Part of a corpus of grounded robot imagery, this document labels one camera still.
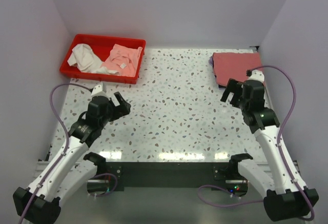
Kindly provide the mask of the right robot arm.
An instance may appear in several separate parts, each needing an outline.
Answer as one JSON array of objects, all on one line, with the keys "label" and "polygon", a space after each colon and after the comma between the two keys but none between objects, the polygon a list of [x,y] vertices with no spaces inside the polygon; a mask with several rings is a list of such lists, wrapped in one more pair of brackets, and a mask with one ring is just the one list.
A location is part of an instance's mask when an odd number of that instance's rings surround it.
[{"label": "right robot arm", "polygon": [[231,157],[228,173],[233,179],[244,177],[263,198],[263,205],[271,221],[313,217],[313,207],[319,199],[298,173],[283,138],[280,123],[274,110],[265,106],[265,88],[261,81],[249,79],[228,81],[221,101],[229,94],[230,104],[241,110],[244,123],[260,144],[271,174],[267,175],[247,153]]}]

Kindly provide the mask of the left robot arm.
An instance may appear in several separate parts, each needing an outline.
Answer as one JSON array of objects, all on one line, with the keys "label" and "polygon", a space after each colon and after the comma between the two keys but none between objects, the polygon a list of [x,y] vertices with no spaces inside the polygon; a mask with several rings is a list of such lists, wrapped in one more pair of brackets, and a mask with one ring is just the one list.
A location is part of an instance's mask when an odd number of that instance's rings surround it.
[{"label": "left robot arm", "polygon": [[19,223],[55,223],[64,202],[84,182],[91,178],[117,176],[107,171],[106,159],[90,152],[107,123],[130,113],[131,105],[119,92],[114,93],[118,106],[111,98],[94,96],[78,120],[66,130],[66,142],[41,174],[26,188],[17,188],[13,200]]}]

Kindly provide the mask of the dusty red t-shirt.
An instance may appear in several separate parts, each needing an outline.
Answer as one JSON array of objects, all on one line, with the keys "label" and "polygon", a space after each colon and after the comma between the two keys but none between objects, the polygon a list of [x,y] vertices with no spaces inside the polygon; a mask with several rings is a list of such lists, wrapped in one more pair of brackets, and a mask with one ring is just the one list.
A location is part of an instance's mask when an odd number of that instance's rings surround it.
[{"label": "dusty red t-shirt", "polygon": [[262,65],[259,53],[213,53],[216,83],[226,87],[230,78],[239,82],[248,79],[247,70]]}]

